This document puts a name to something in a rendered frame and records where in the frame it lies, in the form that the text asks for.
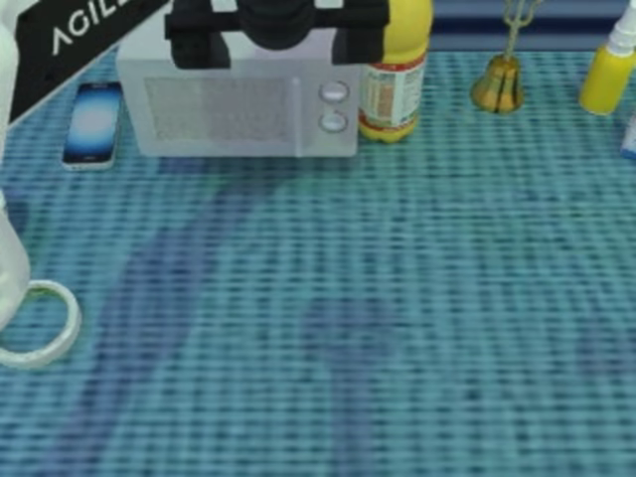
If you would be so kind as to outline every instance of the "table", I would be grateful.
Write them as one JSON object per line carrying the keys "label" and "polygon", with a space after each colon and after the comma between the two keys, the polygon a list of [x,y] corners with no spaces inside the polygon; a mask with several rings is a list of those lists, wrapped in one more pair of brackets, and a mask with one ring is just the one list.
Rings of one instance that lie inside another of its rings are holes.
{"label": "table", "polygon": [[85,324],[0,370],[2,476],[636,475],[633,90],[586,114],[590,55],[527,53],[493,116],[490,56],[431,55],[416,133],[354,159],[148,159],[126,122],[113,170],[69,173],[76,84],[16,128],[11,217]]}

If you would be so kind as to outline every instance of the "toaster oven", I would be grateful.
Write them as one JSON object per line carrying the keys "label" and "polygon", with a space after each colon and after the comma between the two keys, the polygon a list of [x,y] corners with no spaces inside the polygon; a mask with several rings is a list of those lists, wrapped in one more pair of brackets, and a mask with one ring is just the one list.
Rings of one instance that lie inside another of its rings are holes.
{"label": "toaster oven", "polygon": [[[315,7],[335,11],[342,2],[316,0]],[[212,6],[217,12],[237,9],[233,1]],[[356,154],[362,70],[334,61],[336,28],[311,29],[286,49],[264,48],[234,28],[219,32],[231,59],[228,68],[179,68],[166,38],[171,7],[132,32],[116,58],[143,155]]]}

